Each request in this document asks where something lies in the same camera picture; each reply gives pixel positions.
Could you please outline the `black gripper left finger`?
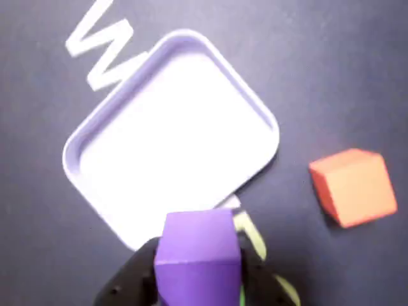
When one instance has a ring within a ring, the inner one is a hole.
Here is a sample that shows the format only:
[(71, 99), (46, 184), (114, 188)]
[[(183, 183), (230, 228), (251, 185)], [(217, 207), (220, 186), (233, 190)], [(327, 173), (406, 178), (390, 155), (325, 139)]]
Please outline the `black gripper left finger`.
[(159, 238), (144, 243), (103, 286), (95, 305), (157, 305), (159, 295), (154, 272), (154, 258)]

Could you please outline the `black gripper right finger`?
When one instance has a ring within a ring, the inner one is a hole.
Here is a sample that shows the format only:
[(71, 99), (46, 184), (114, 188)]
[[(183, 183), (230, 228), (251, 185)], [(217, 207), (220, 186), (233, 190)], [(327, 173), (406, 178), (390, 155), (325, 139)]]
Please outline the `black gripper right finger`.
[(238, 236), (245, 305), (289, 305), (289, 296), (246, 235)]

